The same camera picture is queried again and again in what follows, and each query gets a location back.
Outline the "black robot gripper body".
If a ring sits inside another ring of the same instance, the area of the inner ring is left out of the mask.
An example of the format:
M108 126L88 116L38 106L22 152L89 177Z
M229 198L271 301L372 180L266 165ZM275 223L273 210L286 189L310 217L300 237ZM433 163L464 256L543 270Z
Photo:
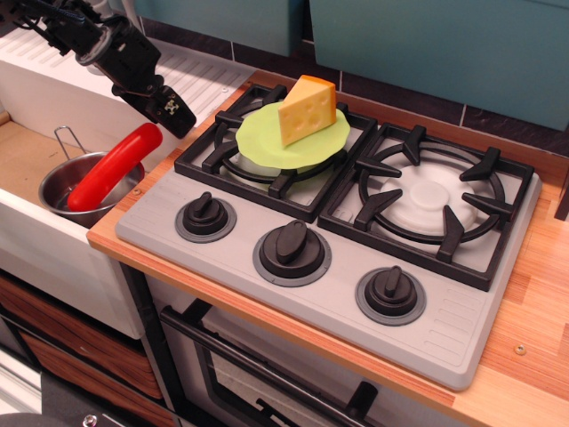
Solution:
M113 84L115 96L133 95L150 98L164 85L156 74L161 53L122 15L105 19L97 29L100 39L78 54L82 66L94 66Z

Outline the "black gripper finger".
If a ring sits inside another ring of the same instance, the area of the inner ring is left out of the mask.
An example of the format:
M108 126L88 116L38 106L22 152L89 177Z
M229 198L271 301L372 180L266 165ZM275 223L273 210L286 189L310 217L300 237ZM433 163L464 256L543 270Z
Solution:
M154 121L176 138L184 138L195 126L195 114L171 87L160 87L150 99Z
M121 98L129 106L142 114L150 122L154 124L158 123L153 110L155 107L154 101L151 98L137 93L129 93L119 85L112 85L111 92L114 96Z

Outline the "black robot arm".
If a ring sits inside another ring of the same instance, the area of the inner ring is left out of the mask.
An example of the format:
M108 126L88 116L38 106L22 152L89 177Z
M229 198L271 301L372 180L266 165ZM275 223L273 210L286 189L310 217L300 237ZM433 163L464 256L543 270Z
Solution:
M32 30L62 56L93 66L112 93L178 139L196 124L185 101L156 73L160 51L125 16L104 17L86 1L3 1L1 23Z

